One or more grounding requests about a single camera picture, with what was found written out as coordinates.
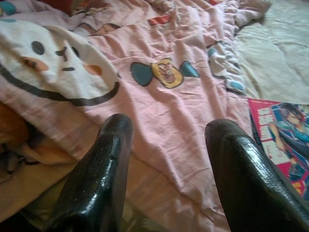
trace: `cartoon cheek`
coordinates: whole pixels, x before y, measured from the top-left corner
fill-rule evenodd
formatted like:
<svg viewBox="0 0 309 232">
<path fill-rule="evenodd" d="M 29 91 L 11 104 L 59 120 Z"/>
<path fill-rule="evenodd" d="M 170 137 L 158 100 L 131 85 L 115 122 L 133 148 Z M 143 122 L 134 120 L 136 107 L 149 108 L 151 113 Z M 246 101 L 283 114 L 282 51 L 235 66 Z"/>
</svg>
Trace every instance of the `cartoon cheek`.
<svg viewBox="0 0 309 232">
<path fill-rule="evenodd" d="M 92 75 L 101 76 L 102 74 L 102 69 L 97 65 L 83 64 L 83 67 Z"/>
<path fill-rule="evenodd" d="M 32 58 L 32 57 L 21 57 L 23 60 L 23 63 L 26 64 L 27 66 L 33 68 L 35 71 L 47 71 L 49 70 L 49 67 L 47 64 L 45 64 L 43 61 Z"/>
</svg>

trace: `pink bedsheet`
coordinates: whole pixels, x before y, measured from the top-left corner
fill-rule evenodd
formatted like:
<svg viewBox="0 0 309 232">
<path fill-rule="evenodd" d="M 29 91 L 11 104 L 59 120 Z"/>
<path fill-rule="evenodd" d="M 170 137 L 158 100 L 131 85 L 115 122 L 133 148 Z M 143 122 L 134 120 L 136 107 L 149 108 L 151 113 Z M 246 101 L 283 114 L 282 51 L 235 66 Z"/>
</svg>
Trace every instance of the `pink bedsheet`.
<svg viewBox="0 0 309 232">
<path fill-rule="evenodd" d="M 107 117 L 115 113 L 128 115 L 133 120 L 135 135 L 127 199 L 169 231 L 229 231 L 207 155 L 204 129 L 216 118 L 229 118 L 251 133 L 233 38 L 239 26 L 261 17 L 269 4 L 260 0 L 226 0 L 218 4 L 212 0 L 211 3 L 124 0 L 110 1 L 109 9 L 81 13 L 74 20 L 55 14 L 50 23 L 41 25 L 60 20 L 61 26 L 83 36 L 90 35 L 86 40 L 103 54 L 98 55 L 98 60 L 115 68 L 106 73 L 103 70 L 101 77 L 108 79 L 117 72 L 118 80 L 111 84 L 114 89 L 113 85 L 119 83 L 115 95 L 104 102 L 77 105 L 70 101 L 73 90 L 69 81 L 58 86 L 42 73 L 43 81 L 69 100 L 37 97 L 0 76 L 0 101 L 77 159 L 86 153 L 98 125 Z M 36 14 L 38 23 L 42 13 Z M 6 18 L 33 21 L 33 15 L 24 13 Z M 82 44 L 81 38 L 75 38 L 73 33 L 57 27 L 46 28 L 63 36 L 69 44 L 77 40 Z M 213 53 L 217 56 L 210 60 Z M 212 68 L 210 61 L 220 69 L 215 70 L 218 67 L 215 65 Z M 78 80 L 76 83 L 83 89 Z M 81 128 L 89 131 L 89 137 L 78 130 Z M 44 167 L 37 172 L 55 173 Z M 36 186 L 35 192 L 27 193 L 31 195 L 28 201 L 67 172 L 59 172 L 42 188 Z M 0 184 L 0 192 L 4 188 L 6 194 L 8 189 L 14 191 L 16 182 L 13 181 L 21 175 L 16 173 L 10 181 Z M 8 207 L 23 197 L 14 194 L 8 202 L 0 200 L 0 207 Z M 25 203 L 22 201 L 15 209 Z"/>
</svg>

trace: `yellow cartoon character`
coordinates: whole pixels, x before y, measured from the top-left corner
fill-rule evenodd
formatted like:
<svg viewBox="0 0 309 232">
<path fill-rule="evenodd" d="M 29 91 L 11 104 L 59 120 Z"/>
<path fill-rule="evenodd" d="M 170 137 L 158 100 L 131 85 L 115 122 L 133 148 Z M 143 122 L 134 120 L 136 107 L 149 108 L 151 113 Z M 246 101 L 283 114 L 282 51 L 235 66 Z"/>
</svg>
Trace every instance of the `yellow cartoon character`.
<svg viewBox="0 0 309 232">
<path fill-rule="evenodd" d="M 189 61 L 182 62 L 180 68 L 177 69 L 172 65 L 171 58 L 164 58 L 150 65 L 133 62 L 131 72 L 135 81 L 141 86 L 149 85 L 152 78 L 155 77 L 166 88 L 175 88 L 181 85 L 185 76 L 199 77 L 198 72 Z"/>
</svg>

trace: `manga cover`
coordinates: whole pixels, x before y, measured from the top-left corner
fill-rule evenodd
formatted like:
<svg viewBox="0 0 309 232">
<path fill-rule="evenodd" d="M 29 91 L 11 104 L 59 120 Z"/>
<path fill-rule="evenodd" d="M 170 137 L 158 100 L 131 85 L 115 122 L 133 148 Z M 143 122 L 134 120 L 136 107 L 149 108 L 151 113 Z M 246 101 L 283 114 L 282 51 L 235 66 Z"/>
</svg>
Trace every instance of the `manga cover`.
<svg viewBox="0 0 309 232">
<path fill-rule="evenodd" d="M 265 154 L 309 201 L 309 105 L 248 101 Z"/>
</svg>

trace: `pink blanket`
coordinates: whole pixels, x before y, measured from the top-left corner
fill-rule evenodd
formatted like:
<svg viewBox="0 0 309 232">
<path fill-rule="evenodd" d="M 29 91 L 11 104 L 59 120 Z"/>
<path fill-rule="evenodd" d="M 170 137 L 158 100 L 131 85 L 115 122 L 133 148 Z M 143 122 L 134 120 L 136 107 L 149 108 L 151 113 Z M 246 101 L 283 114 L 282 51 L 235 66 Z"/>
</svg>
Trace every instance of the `pink blanket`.
<svg viewBox="0 0 309 232">
<path fill-rule="evenodd" d="M 16 68 L 10 69 L 9 64 L 4 64 L 5 57 L 0 58 L 0 64 L 15 78 L 64 96 L 61 101 L 21 88 L 8 81 L 3 72 L 0 101 L 76 159 L 86 153 L 98 126 L 107 117 L 115 113 L 128 115 L 135 126 L 128 200 L 169 231 L 229 231 L 207 155 L 204 129 L 216 118 L 229 118 L 251 133 L 233 38 L 239 27 L 260 18 L 269 4 L 261 0 L 226 0 L 218 4 L 213 0 L 211 4 L 204 0 L 124 0 L 110 4 L 109 9 L 74 16 L 76 20 L 70 21 L 70 26 L 65 25 L 67 19 L 58 15 L 50 21 L 51 25 L 60 20 L 62 26 L 89 35 L 85 40 L 59 27 L 37 28 L 50 33 L 59 47 L 58 57 L 52 60 L 60 60 L 50 66 L 57 72 L 21 72 L 17 67 L 24 64 L 16 63 Z M 6 17 L 6 23 L 12 18 L 32 21 L 31 17 L 16 14 Z M 14 45 L 12 42 L 12 46 L 5 46 L 14 50 L 17 57 L 22 56 L 18 49 L 25 46 L 23 42 L 17 49 Z M 71 72 L 70 80 L 67 73 L 62 76 L 59 70 L 64 46 L 81 51 L 79 59 L 83 64 L 100 66 L 102 72 L 88 72 L 90 76 Z M 65 62 L 80 62 L 76 58 L 70 60 L 74 49 L 66 52 L 69 61 Z M 39 75 L 40 84 L 34 84 L 37 79 L 22 79 L 26 71 Z M 96 85 L 102 85 L 104 91 Z M 58 175 L 45 166 L 36 172 L 55 176 L 44 187 L 33 187 L 35 191 L 28 192 L 28 201 L 62 178 L 72 165 Z M 15 205 L 17 210 L 26 204 L 14 204 L 22 198 L 16 193 L 16 189 L 22 190 L 16 187 L 21 176 L 22 173 L 15 173 L 10 181 L 0 184 L 0 192 L 4 188 L 14 192 L 9 201 L 0 197 L 0 207 Z M 0 214 L 0 219 L 12 213 Z"/>
</svg>

